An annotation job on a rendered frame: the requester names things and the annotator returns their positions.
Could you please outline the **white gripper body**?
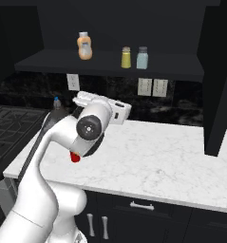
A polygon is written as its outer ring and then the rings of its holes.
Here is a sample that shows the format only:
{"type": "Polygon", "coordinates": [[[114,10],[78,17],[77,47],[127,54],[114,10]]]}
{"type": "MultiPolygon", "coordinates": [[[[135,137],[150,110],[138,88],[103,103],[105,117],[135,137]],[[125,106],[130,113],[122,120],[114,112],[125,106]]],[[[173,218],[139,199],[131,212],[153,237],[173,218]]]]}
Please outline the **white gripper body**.
{"type": "Polygon", "coordinates": [[[111,109],[111,104],[107,97],[85,91],[79,91],[72,101],[81,107],[95,106],[98,108],[104,107],[106,109],[111,109]]]}

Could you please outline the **dark bottle with blue cap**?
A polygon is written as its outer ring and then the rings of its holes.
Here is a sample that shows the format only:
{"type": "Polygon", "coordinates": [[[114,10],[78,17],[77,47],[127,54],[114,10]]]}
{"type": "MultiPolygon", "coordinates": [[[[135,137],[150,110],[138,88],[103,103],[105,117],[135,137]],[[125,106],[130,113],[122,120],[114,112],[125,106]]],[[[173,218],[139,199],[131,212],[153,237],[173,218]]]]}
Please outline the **dark bottle with blue cap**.
{"type": "Polygon", "coordinates": [[[51,120],[56,123],[65,118],[68,115],[68,112],[62,105],[61,101],[59,100],[58,97],[54,98],[53,101],[53,109],[50,113],[51,115],[51,120]]]}

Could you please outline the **orange condiment bottle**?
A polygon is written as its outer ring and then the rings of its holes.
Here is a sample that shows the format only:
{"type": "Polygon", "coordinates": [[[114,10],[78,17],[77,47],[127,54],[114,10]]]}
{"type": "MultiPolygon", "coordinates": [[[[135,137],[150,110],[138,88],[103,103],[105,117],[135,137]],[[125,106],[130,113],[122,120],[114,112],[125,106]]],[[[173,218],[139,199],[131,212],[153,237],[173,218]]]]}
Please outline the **orange condiment bottle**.
{"type": "Polygon", "coordinates": [[[79,33],[77,45],[79,57],[84,61],[90,60],[92,58],[91,39],[86,31],[81,31],[79,33]]]}

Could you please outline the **yellow shaker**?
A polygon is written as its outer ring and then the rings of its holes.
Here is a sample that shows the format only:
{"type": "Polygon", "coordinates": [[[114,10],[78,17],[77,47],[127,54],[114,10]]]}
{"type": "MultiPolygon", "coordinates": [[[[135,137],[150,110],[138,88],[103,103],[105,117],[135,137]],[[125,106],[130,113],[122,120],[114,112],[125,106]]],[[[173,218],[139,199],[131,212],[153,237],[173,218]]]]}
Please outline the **yellow shaker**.
{"type": "Polygon", "coordinates": [[[122,68],[130,68],[131,67],[131,52],[130,52],[130,47],[123,47],[121,67],[122,68]]]}

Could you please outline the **red shaker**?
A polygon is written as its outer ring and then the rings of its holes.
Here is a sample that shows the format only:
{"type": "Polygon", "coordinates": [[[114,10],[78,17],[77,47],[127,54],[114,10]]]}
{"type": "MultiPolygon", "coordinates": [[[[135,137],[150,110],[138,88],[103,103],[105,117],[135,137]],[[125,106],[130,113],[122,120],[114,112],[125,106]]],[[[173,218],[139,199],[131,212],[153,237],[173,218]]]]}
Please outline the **red shaker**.
{"type": "Polygon", "coordinates": [[[74,152],[70,153],[70,158],[73,163],[77,163],[81,160],[81,157],[77,153],[74,153],[74,152]]]}

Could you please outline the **pale blue shaker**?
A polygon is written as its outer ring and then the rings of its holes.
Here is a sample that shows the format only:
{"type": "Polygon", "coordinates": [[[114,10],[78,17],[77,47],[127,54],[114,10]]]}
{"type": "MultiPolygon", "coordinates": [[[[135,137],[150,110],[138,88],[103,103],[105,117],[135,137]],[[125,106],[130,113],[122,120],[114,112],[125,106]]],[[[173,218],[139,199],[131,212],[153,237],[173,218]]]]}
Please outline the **pale blue shaker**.
{"type": "Polygon", "coordinates": [[[148,66],[148,53],[147,47],[139,47],[137,55],[137,69],[147,69],[148,66]]]}

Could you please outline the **black cabinet door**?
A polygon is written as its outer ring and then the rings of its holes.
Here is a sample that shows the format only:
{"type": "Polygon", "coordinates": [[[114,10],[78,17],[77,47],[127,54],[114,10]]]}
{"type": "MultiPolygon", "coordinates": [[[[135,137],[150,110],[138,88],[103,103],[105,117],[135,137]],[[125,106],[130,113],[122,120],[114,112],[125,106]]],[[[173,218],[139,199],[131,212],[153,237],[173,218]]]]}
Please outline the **black cabinet door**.
{"type": "Polygon", "coordinates": [[[227,0],[207,7],[199,40],[204,154],[216,157],[227,129],[227,0]]]}
{"type": "Polygon", "coordinates": [[[44,48],[36,5],[0,0],[0,82],[15,65],[44,48]]]}

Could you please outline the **black hob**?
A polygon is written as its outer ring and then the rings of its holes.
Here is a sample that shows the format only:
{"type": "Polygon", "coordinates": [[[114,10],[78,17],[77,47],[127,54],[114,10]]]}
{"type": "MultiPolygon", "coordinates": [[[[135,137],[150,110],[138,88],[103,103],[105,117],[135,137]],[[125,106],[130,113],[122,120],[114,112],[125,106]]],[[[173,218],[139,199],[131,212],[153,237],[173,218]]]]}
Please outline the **black hob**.
{"type": "Polygon", "coordinates": [[[0,105],[0,180],[3,172],[40,130],[48,111],[0,105]]]}

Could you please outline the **black drawer front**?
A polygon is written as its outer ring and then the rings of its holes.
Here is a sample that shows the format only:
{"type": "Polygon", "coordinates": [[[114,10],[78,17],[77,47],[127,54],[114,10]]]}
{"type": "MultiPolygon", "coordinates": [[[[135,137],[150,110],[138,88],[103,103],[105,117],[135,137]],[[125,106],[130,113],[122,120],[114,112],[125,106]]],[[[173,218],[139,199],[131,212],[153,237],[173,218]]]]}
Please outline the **black drawer front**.
{"type": "Polygon", "coordinates": [[[183,243],[227,243],[227,213],[194,209],[183,243]]]}
{"type": "Polygon", "coordinates": [[[113,196],[114,207],[177,222],[187,222],[192,209],[185,206],[127,196],[113,196]]]}

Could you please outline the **white wall socket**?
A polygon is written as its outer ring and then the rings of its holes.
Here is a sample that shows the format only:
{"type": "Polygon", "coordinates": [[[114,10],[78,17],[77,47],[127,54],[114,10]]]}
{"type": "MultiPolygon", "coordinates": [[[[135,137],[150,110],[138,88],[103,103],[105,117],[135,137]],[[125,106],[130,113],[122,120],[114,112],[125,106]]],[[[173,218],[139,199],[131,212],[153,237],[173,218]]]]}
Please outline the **white wall socket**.
{"type": "Polygon", "coordinates": [[[67,74],[67,85],[68,89],[71,91],[79,91],[80,90],[80,82],[78,74],[67,74]]]}

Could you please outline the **black wall cabinet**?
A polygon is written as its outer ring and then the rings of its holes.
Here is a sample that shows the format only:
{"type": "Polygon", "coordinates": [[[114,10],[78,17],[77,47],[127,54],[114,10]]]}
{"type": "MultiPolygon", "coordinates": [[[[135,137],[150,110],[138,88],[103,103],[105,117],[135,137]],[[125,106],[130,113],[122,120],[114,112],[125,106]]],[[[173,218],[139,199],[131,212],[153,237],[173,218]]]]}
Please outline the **black wall cabinet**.
{"type": "Polygon", "coordinates": [[[17,63],[18,71],[200,82],[204,14],[219,1],[22,0],[28,4],[37,6],[44,48],[17,63]],[[91,39],[90,60],[79,57],[81,31],[91,39]],[[121,67],[123,47],[130,47],[130,68],[121,67]],[[137,69],[139,47],[147,47],[147,69],[137,69]]]}

